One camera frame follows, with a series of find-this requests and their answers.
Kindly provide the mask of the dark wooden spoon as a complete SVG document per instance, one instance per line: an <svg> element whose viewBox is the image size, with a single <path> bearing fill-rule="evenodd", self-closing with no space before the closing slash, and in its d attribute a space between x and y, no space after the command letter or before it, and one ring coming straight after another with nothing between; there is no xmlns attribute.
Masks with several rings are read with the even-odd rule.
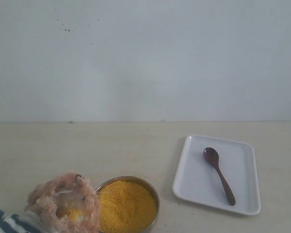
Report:
<svg viewBox="0 0 291 233"><path fill-rule="evenodd" d="M219 168L219 154L218 152L211 147L207 147L203 150L203 155L204 158L208 161L209 164L211 164L214 169L217 171L219 178L221 180L226 198L228 200L228 203L231 206L234 206L236 204L236 199L234 197L234 194L229 186L229 184L227 183L225 177L223 176L220 168Z"/></svg>

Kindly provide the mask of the teddy bear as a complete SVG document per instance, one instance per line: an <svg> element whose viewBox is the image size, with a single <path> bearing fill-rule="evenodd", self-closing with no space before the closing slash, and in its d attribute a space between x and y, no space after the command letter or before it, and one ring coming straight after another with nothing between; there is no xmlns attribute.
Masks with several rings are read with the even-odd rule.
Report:
<svg viewBox="0 0 291 233"><path fill-rule="evenodd" d="M99 221L98 195L76 172L37 185L21 216L0 209L0 233L98 233Z"/></svg>

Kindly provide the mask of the steel bowl of yellow millet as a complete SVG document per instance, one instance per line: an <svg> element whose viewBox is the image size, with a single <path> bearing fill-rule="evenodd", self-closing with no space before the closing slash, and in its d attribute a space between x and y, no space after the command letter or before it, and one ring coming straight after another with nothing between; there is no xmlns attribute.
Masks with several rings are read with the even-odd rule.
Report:
<svg viewBox="0 0 291 233"><path fill-rule="evenodd" d="M97 187L96 193L101 233L149 233L158 220L159 195L141 178L115 177Z"/></svg>

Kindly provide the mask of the white rectangular plastic tray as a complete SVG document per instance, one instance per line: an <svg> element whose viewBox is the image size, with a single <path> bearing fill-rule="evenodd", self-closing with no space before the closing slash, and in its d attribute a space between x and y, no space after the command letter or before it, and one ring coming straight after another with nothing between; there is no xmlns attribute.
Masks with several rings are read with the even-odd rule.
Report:
<svg viewBox="0 0 291 233"><path fill-rule="evenodd" d="M204 157L204 149L219 155L219 169L236 199L230 205L221 179ZM261 210L254 148L244 142L192 134L186 137L172 190L182 200L246 216Z"/></svg>

